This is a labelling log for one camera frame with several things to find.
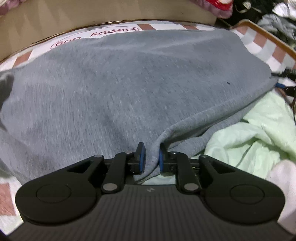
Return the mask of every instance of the black ribbed surface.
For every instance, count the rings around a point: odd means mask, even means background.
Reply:
[[[104,195],[91,213],[72,223],[43,227],[24,223],[12,241],[286,241],[292,235],[276,222],[234,225],[210,213],[196,195],[175,185],[125,185]]]

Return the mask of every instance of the beige panel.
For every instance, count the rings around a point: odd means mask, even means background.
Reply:
[[[74,28],[137,19],[214,24],[216,17],[190,0],[27,0],[0,18],[0,60]]]

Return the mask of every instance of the pink fabric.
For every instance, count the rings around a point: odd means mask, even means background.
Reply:
[[[206,0],[191,0],[191,1],[193,3],[199,5],[203,9],[211,12],[212,14],[217,16],[218,18],[230,18],[232,15],[232,6],[230,7],[229,10],[224,11],[224,10],[216,8],[214,5],[212,5],[211,3],[209,3]]]
[[[25,1],[26,0],[7,0],[3,5],[0,6],[0,16],[7,14],[9,10],[17,7],[22,2],[25,2]]]

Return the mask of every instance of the wooden edge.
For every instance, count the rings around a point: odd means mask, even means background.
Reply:
[[[260,33],[261,35],[263,35],[264,37],[266,37],[270,41],[274,42],[278,47],[280,47],[283,51],[285,51],[287,54],[289,54],[296,61],[296,51],[294,49],[292,49],[289,45],[287,45],[286,43],[284,43],[283,41],[281,41],[280,39],[278,39],[277,37],[275,37],[274,35],[272,35],[268,31],[259,27],[257,24],[251,22],[248,19],[243,19],[243,20],[239,21],[231,29],[235,29],[237,27],[242,27],[242,26],[247,26],[247,27],[253,29],[254,31],[256,31],[257,33]]]
[[[45,39],[42,39],[38,42],[35,42],[35,43],[32,43],[30,44],[29,46],[25,47],[25,48],[22,48],[12,54],[10,54],[9,56],[5,57],[4,59],[0,60],[0,64],[2,64],[4,61],[6,61],[7,59],[9,59],[10,57],[30,48],[30,47],[33,47],[35,45],[38,45],[38,44],[41,44],[41,43],[44,43],[48,40],[51,40],[55,37],[58,37],[60,35],[63,35],[63,34],[67,34],[67,33],[70,33],[72,31],[76,31],[76,30],[79,30],[79,29],[82,29],[82,28],[91,28],[91,27],[96,27],[96,26],[102,26],[102,25],[110,25],[110,24],[120,24],[120,23],[130,23],[130,22],[138,22],[138,21],[166,21],[166,22],[174,22],[174,23],[193,23],[193,24],[202,24],[202,25],[207,25],[207,26],[212,26],[211,24],[204,24],[204,23],[196,23],[196,22],[190,22],[190,21],[183,21],[183,20],[167,20],[167,19],[136,19],[136,20],[124,20],[124,21],[115,21],[115,22],[107,22],[107,23],[98,23],[98,24],[92,24],[92,25],[87,25],[87,26],[83,26],[83,27],[79,27],[79,28],[74,28],[74,29],[70,29],[68,31],[65,31],[65,32],[62,32],[62,33],[59,33],[59,34],[55,34],[55,35],[52,35],[48,38],[45,38]]]

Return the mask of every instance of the mint green cloth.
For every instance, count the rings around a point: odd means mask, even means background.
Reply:
[[[204,153],[266,178],[272,167],[281,160],[296,161],[293,112],[281,96],[271,91],[241,122],[215,132]],[[159,175],[148,181],[149,184],[171,184],[172,176]]]

